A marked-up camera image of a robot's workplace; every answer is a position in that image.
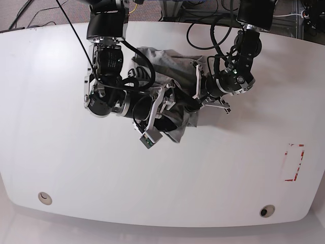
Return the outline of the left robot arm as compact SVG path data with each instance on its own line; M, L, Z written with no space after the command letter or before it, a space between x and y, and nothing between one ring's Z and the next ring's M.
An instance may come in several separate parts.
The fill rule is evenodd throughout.
M230 2L228 14L213 13L199 16L193 23L212 18L210 23L210 39L212 46L199 47L191 44L197 50L215 49L213 66L208 66L208 73L204 74L199 65L196 65L197 81L193 96L186 95L180 89L175 90L176 104L183 106L188 112L197 112L204 106L224 109L230 113L229 104L223 99L225 95L239 95L249 91L255 78L251 73L253 60L262 50L260 32L271 28L275 1L241 1L237 12L234 11L234 2ZM240 25L238 34L229 52L221 51L221 44L226 41L230 32L227 32L221 41L215 37L215 27L218 22L228 16L229 31L237 22Z

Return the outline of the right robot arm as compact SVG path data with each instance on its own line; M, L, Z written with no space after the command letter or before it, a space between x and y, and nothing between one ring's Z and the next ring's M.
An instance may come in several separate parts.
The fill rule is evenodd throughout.
M94 115L113 113L133 120L140 133L173 132L182 124L173 104L175 82L154 65L156 52L125 39L128 1L87 1L92 43L85 79L85 107Z

